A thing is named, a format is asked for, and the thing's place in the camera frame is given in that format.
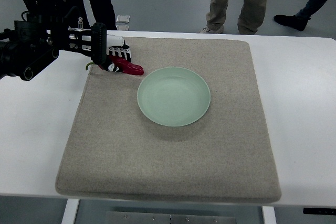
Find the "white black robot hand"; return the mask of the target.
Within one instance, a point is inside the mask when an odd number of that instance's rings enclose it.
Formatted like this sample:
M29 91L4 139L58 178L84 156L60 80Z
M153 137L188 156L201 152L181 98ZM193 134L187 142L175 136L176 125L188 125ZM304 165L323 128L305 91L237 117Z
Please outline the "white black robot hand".
M116 35L107 35L107 58L99 68L108 72L126 73L127 65L131 62L131 50L125 40Z

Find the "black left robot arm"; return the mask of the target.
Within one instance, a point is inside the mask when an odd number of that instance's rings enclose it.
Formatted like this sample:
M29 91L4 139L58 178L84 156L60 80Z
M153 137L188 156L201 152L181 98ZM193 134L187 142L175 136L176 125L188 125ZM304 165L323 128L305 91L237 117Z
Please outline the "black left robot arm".
M72 7L64 16L22 13L14 29L1 32L1 77L20 77L29 81L55 61L61 50L77 52L99 65L107 58L107 29L95 23L90 29L70 28L79 17Z

